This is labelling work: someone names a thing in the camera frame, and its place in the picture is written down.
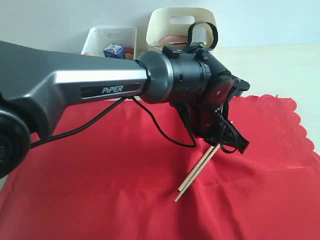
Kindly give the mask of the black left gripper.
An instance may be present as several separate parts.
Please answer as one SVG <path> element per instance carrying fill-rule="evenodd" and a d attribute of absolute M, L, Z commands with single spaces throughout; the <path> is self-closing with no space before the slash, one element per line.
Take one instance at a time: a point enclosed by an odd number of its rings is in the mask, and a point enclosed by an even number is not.
<path fill-rule="evenodd" d="M 180 97 L 174 100 L 174 108 L 191 134 L 209 145 L 232 147 L 241 154 L 249 146 L 250 142 L 228 119 L 227 97 Z"/>

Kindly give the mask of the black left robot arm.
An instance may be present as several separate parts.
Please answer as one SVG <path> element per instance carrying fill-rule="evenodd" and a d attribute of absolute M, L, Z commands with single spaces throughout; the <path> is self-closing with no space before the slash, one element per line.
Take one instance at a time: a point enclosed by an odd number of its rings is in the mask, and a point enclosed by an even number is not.
<path fill-rule="evenodd" d="M 210 49 L 189 45 L 144 52 L 136 60 L 87 57 L 9 42 L 0 44 L 0 175 L 7 176 L 53 135 L 65 109 L 87 102 L 140 97 L 173 106 L 191 138 L 243 153 L 249 142 L 228 119 L 229 102 L 250 84 L 220 63 Z"/>

